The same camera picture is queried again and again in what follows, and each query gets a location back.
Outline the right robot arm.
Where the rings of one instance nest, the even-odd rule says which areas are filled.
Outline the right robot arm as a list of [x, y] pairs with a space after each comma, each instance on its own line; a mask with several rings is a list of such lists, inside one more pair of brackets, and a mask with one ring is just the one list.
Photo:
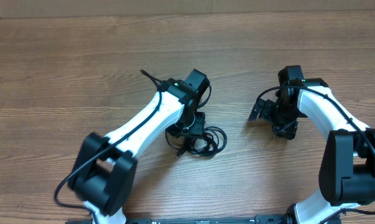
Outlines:
[[359, 209], [375, 202], [375, 128], [356, 119], [321, 78], [305, 78], [299, 65], [278, 73], [276, 101], [258, 96], [248, 120], [262, 118], [292, 140], [298, 119], [309, 118], [326, 140], [318, 188], [283, 215], [256, 215], [255, 223], [341, 223], [341, 215], [375, 215]]

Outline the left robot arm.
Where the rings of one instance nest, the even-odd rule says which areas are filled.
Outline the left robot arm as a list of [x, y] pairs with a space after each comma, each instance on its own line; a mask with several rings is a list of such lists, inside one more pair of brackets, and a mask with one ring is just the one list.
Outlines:
[[83, 141], [68, 179], [68, 187], [90, 211], [92, 223], [125, 223], [122, 206], [131, 193], [137, 160], [167, 131], [175, 138], [203, 136], [201, 97], [210, 86], [194, 69], [185, 80], [153, 79], [157, 91], [151, 102], [131, 120], [105, 136], [89, 134]]

